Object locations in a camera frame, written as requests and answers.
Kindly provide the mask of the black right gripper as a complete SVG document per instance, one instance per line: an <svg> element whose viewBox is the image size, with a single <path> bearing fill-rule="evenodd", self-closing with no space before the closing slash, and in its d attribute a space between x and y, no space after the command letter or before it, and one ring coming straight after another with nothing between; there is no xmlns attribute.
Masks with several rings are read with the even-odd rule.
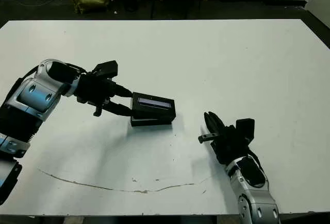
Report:
<svg viewBox="0 0 330 224"><path fill-rule="evenodd" d="M204 113L204 120L210 133L200 135L198 141L200 143L211 141L210 145L220 164L228 166L235 159L253 156L249 144L254 139L254 125L225 126L211 111Z"/></svg>

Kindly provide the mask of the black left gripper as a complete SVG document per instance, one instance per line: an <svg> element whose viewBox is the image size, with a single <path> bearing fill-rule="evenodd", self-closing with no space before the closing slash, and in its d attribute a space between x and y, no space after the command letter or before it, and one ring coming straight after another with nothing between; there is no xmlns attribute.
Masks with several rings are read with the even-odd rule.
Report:
<svg viewBox="0 0 330 224"><path fill-rule="evenodd" d="M81 104L89 103L95 106L94 116L99 117L102 110L119 116L132 116L132 110L127 106L112 101L107 104L104 103L105 100L115 95L132 98L133 93L107 78L98 78L92 74L80 75L75 97Z"/></svg>

